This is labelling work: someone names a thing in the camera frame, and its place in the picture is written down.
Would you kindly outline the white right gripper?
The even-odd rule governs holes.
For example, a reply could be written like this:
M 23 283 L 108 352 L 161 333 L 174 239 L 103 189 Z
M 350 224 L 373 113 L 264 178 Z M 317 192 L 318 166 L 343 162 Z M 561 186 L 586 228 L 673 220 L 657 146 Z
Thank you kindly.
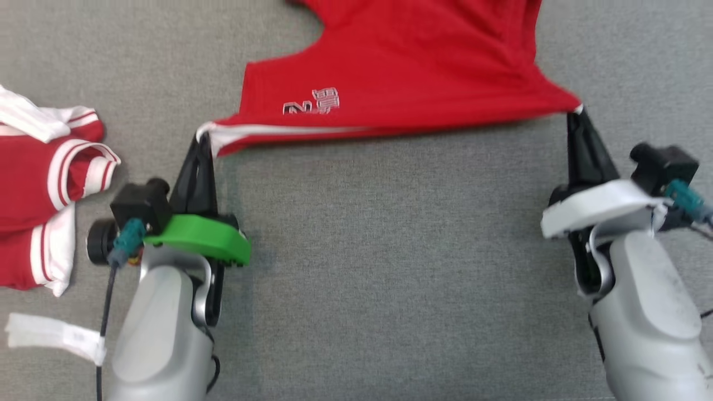
M 630 232 L 655 236 L 667 218 L 669 201 L 619 179 L 608 148 L 585 111 L 567 116 L 567 150 L 569 188 L 595 187 L 545 208 L 541 231 L 547 239 L 568 239 L 575 254 L 578 294 L 599 300 L 616 283 L 605 248 Z

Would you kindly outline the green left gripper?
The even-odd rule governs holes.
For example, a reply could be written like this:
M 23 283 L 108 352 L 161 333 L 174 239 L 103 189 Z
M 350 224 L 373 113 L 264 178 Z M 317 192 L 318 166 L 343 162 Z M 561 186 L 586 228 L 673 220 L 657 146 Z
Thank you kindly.
M 247 266 L 251 243 L 235 216 L 201 217 L 218 216 L 211 140 L 206 135 L 193 137 L 170 206 L 176 215 L 165 231 L 144 240 L 144 276 L 163 266 L 185 273 L 193 285 L 194 323 L 216 326 L 221 317 L 225 269 Z

